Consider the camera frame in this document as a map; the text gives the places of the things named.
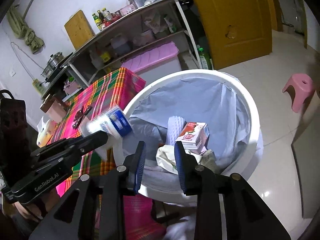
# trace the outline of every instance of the hanging towel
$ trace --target hanging towel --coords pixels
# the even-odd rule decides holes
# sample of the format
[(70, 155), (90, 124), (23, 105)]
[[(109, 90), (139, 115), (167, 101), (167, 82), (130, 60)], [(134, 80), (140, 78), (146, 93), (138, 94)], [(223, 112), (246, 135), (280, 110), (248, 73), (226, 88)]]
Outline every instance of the hanging towel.
[(25, 44), (30, 48), (32, 54), (36, 53), (43, 45), (42, 39), (35, 35), (35, 32), (29, 28), (27, 23), (22, 19), (16, 6), (12, 5), (7, 13), (8, 22), (18, 39), (24, 39)]

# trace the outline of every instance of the wall outlet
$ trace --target wall outlet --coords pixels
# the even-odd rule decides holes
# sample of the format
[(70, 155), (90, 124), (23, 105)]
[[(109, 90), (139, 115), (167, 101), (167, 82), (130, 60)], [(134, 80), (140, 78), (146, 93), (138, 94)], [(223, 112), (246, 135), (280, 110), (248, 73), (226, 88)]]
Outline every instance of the wall outlet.
[(16, 74), (16, 72), (14, 71), (13, 68), (11, 68), (9, 71), (9, 75), (13, 77), (15, 74)]

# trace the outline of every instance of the green bottle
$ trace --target green bottle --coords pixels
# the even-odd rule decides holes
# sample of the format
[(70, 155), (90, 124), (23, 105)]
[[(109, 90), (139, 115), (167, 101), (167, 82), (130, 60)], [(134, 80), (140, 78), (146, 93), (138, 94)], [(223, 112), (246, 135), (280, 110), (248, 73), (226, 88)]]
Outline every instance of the green bottle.
[(102, 28), (102, 21), (100, 20), (100, 18), (95, 14), (93, 13), (92, 14), (92, 17), (94, 19), (94, 22), (96, 24), (96, 26), (99, 28), (99, 30), (101, 31), (101, 28)]
[(198, 50), (199, 50), (199, 57), (200, 57), (202, 68), (212, 70), (209, 54), (204, 52), (203, 48), (199, 48)]

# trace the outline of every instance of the pink storage box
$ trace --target pink storage box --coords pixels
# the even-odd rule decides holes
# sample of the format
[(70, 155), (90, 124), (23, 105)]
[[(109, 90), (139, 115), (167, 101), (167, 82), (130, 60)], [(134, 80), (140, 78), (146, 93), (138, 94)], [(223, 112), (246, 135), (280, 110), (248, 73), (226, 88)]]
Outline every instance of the pink storage box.
[(75, 80), (73, 80), (70, 84), (65, 85), (63, 90), (67, 95), (71, 95), (79, 88), (80, 88), (79, 84)]
[(171, 41), (124, 62), (122, 67), (136, 73), (149, 85), (159, 78), (181, 71), (178, 53), (178, 48)]

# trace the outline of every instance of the trash bag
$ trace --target trash bag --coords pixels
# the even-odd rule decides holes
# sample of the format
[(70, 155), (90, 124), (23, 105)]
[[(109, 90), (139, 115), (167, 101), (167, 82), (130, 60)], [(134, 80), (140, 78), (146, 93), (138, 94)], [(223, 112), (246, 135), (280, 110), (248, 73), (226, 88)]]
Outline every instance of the trash bag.
[[(179, 178), (157, 166), (156, 152), (165, 144), (168, 119), (181, 116), (186, 122), (206, 122), (207, 149), (224, 170), (244, 151), (250, 122), (235, 91), (218, 81), (188, 78), (167, 84), (143, 99), (129, 118), (133, 133), (123, 140), (124, 155), (133, 154), (138, 141), (146, 143), (142, 184), (161, 191), (180, 192)], [(262, 137), (257, 150), (263, 148)]]

